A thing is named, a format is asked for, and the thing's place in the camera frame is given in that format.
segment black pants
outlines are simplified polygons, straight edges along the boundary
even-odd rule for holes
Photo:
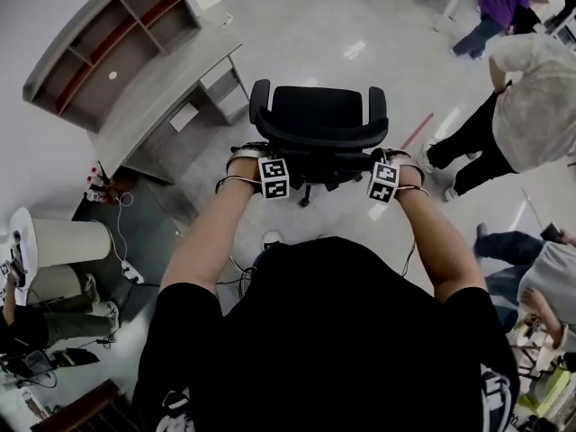
[[[482,151],[479,158],[456,175],[454,189],[459,195],[495,177],[515,173],[498,149],[492,134],[492,117],[497,98],[497,94],[492,94],[460,130],[428,151],[430,163],[440,169],[446,168],[455,158],[464,154]]]
[[[514,18],[512,19],[514,34],[519,35],[521,33],[532,33],[534,31],[534,26],[540,22],[540,19],[531,8],[517,6],[514,11]]]

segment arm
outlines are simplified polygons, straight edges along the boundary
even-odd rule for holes
[[[506,72],[498,67],[493,56],[490,56],[490,79],[497,94],[506,90]]]
[[[254,158],[237,158],[229,176],[258,179]],[[178,246],[162,278],[160,290],[170,284],[197,284],[216,294],[222,268],[225,266],[240,218],[254,194],[251,184],[227,181],[196,219],[183,243]]]
[[[526,288],[520,296],[520,302],[540,318],[552,338],[553,348],[557,349],[563,342],[564,325],[556,318],[550,304],[538,290]]]
[[[14,311],[16,310],[16,286],[11,280],[6,280],[4,287],[6,295],[4,297],[4,308],[2,314],[9,327],[14,323]]]
[[[403,166],[400,185],[420,186],[419,172],[411,166]],[[486,284],[472,251],[436,204],[417,190],[399,191],[398,200],[414,231],[418,252],[436,298],[445,302],[452,294],[468,287],[485,290]]]

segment black t-shirt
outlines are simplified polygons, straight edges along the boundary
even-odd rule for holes
[[[490,296],[441,304],[369,249],[323,238],[268,249],[222,317],[200,286],[158,296],[134,406],[156,429],[189,387],[206,430],[482,430],[480,363],[518,370]]]
[[[44,314],[29,306],[16,306],[14,322],[8,326],[0,314],[0,354],[17,356],[48,344],[48,323]]]

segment red shelf panel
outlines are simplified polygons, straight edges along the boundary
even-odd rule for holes
[[[180,2],[182,2],[182,0],[161,0],[142,16],[142,23],[146,27],[151,26]]]
[[[60,93],[56,100],[56,110],[58,115],[61,115],[70,101],[77,93],[80,86],[85,82],[90,73],[98,66],[100,61],[130,32],[138,23],[132,16],[128,16],[122,21],[118,27],[111,31],[108,36],[98,45],[90,54],[90,60],[94,66],[90,67],[87,64],[83,65],[71,78],[66,87]]]

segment black office chair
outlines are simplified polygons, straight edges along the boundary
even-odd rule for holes
[[[285,158],[291,187],[306,193],[299,205],[310,203],[311,185],[328,191],[372,169],[374,157],[362,152],[388,134],[384,91],[369,90],[369,122],[363,125],[362,95],[333,88],[279,86],[268,110],[270,81],[258,80],[250,96],[250,121],[266,138],[274,155]]]

